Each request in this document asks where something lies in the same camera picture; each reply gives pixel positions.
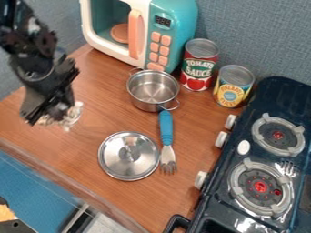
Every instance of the toy stove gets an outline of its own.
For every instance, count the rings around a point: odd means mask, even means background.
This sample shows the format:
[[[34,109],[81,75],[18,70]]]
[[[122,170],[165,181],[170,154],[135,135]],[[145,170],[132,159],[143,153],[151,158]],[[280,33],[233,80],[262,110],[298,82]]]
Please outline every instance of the toy stove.
[[[173,216],[165,232],[311,232],[311,86],[266,78],[226,128],[214,171],[196,179],[194,219]]]

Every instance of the toy microwave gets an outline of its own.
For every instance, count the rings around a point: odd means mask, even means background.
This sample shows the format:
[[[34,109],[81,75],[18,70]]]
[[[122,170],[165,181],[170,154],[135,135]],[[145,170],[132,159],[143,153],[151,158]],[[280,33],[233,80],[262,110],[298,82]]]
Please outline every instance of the toy microwave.
[[[196,30],[196,0],[81,0],[86,41],[132,66],[171,73]]]

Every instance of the gray wall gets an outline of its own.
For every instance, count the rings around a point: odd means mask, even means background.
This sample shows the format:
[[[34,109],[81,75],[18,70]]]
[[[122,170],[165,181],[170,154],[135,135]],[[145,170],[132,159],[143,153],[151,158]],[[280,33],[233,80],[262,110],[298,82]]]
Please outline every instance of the gray wall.
[[[220,47],[219,65],[311,85],[310,0],[198,0],[197,37]]]
[[[69,52],[85,41],[78,0],[27,0],[39,18],[57,31]],[[311,85],[310,0],[197,0],[196,37],[220,47],[219,65],[248,67],[258,78],[288,76]],[[0,99],[19,87],[0,52]]]
[[[38,18],[57,32],[59,46],[70,53],[85,43],[81,32],[80,4],[78,0],[25,0]],[[0,100],[20,87],[20,83],[7,65],[7,55],[0,51]]]

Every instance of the black stovetop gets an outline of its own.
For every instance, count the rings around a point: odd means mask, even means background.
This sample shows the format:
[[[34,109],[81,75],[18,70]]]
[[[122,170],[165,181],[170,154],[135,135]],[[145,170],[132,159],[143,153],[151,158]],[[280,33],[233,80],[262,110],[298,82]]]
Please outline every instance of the black stovetop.
[[[201,189],[194,219],[174,216],[166,232],[171,232],[170,229],[178,224],[187,228],[187,232],[311,232],[310,95],[311,86],[288,78],[269,77],[261,81]],[[283,150],[288,144],[292,154],[278,155],[277,151],[262,147],[256,141],[254,123],[269,117],[276,123],[266,121],[269,126],[264,128],[267,133],[263,135],[269,136],[271,130],[274,134],[264,141],[278,143],[276,147]],[[273,131],[284,120],[300,130],[305,140],[296,154],[293,143],[283,138],[286,134],[289,138],[289,131],[282,127],[281,132]],[[243,140],[247,140],[251,147],[246,155],[241,156],[237,146]],[[269,175],[270,169],[276,177]],[[247,205],[242,196],[247,203],[250,201],[264,211],[257,210],[253,204]]]

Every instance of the wooden countertop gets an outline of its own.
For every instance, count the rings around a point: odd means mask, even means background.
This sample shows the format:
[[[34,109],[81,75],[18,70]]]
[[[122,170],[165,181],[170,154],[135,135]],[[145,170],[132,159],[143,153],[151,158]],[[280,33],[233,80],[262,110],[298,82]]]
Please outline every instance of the wooden countertop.
[[[181,87],[181,106],[173,112],[178,172],[173,176],[159,169],[150,177],[123,182],[109,177],[97,163],[97,149],[108,136],[118,131],[138,131],[149,135],[161,147],[157,114],[135,108],[126,92],[130,65],[104,55],[86,45],[72,55],[81,70],[73,87],[75,98],[85,103],[83,115],[69,133],[58,127],[30,127],[19,116],[24,98],[20,88],[0,103],[0,138],[22,148],[34,161],[42,161],[124,211],[150,232],[162,232],[174,214],[191,218],[199,196],[194,187],[198,171],[213,168],[220,150],[214,142],[228,114],[240,109],[218,106],[212,90],[190,92]],[[0,149],[10,151],[5,146]],[[20,158],[21,151],[11,152]],[[31,167],[39,169],[41,165]],[[84,193],[70,188],[78,196]]]

